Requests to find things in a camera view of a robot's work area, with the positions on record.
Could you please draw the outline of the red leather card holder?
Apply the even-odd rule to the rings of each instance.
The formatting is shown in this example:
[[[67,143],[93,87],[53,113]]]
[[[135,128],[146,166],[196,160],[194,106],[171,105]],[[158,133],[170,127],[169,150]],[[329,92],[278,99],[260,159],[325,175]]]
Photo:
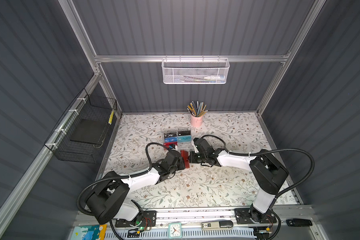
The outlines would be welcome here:
[[[190,163],[188,160],[189,153],[185,150],[181,150],[181,156],[183,158],[184,169],[189,169],[190,168]]]

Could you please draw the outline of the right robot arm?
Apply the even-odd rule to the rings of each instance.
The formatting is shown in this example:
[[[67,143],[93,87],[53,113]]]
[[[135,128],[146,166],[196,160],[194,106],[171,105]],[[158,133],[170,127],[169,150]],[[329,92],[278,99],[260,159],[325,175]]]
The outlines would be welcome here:
[[[234,167],[251,171],[260,189],[247,213],[254,223],[261,223],[277,201],[277,195],[286,181],[289,172],[273,154],[261,150],[257,156],[240,156],[223,148],[214,149],[206,139],[194,138],[194,151],[189,162],[204,167]]]

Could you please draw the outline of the clear acrylic card organizer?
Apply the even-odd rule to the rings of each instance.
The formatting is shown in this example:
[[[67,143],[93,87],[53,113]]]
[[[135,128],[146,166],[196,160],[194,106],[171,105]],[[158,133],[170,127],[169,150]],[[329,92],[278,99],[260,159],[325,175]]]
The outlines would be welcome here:
[[[193,138],[190,128],[172,129],[163,132],[164,145],[170,149],[191,151]]]

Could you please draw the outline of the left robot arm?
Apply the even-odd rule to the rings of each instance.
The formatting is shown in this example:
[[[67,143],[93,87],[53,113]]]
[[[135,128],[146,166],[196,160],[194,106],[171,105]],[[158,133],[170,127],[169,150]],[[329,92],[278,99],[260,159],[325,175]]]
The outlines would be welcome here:
[[[128,176],[109,172],[82,190],[77,199],[77,207],[83,214],[94,216],[101,225],[118,219],[138,226],[144,218],[144,211],[131,199],[131,193],[168,180],[182,169],[179,165],[183,162],[180,152],[169,150],[164,159],[151,164],[143,172]]]

